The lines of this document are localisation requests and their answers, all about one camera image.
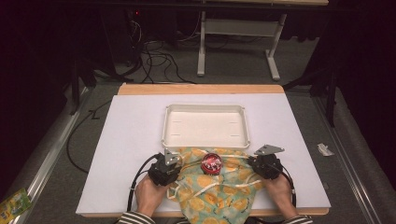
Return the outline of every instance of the person's left hand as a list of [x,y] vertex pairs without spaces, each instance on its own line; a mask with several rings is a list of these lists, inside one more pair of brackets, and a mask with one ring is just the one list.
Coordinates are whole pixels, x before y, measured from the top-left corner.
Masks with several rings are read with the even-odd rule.
[[156,186],[149,175],[143,177],[134,191],[137,203],[136,212],[151,217],[163,201],[163,196],[168,189],[169,186]]

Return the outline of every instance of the person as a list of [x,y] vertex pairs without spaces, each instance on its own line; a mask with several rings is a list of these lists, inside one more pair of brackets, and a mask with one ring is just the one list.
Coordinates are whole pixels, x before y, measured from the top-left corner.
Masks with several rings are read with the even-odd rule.
[[[311,217],[299,216],[297,209],[291,202],[290,184],[285,176],[280,175],[276,179],[262,179],[271,199],[276,204],[285,221],[283,224],[303,224],[313,223]],[[151,219],[154,211],[163,201],[163,197],[169,186],[156,186],[148,175],[146,175],[137,185],[134,195],[136,197],[137,210],[122,214],[118,223],[126,224],[155,224]]]

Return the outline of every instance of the metal bracket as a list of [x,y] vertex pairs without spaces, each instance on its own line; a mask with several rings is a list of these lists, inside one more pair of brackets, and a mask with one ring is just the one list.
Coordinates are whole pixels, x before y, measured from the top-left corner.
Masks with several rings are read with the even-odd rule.
[[265,155],[275,154],[277,152],[283,152],[283,151],[285,151],[285,149],[282,147],[274,147],[271,145],[264,145],[263,147],[259,148],[254,153],[254,155],[265,156]]
[[169,151],[167,148],[163,150],[165,154],[165,164],[166,165],[172,165],[180,161],[180,157],[177,154],[173,154],[171,151]]

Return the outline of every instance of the striped shirt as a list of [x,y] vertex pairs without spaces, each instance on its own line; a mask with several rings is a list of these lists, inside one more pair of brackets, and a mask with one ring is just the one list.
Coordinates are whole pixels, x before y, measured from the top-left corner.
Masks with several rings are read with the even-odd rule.
[[[282,224],[308,224],[314,223],[311,217],[309,216],[297,216],[291,219],[288,219]],[[137,212],[126,212],[122,214],[118,224],[155,224],[155,222],[148,216]],[[175,224],[189,224],[187,219],[182,219],[178,223]]]

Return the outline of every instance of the crumpled paper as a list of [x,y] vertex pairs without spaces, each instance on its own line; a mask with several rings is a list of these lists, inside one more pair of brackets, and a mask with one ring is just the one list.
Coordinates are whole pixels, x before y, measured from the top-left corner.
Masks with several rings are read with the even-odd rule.
[[334,155],[334,153],[331,152],[331,151],[328,149],[328,146],[325,146],[325,145],[323,145],[322,143],[318,144],[318,149],[319,149],[319,152],[320,152],[323,156],[332,156],[332,155]]

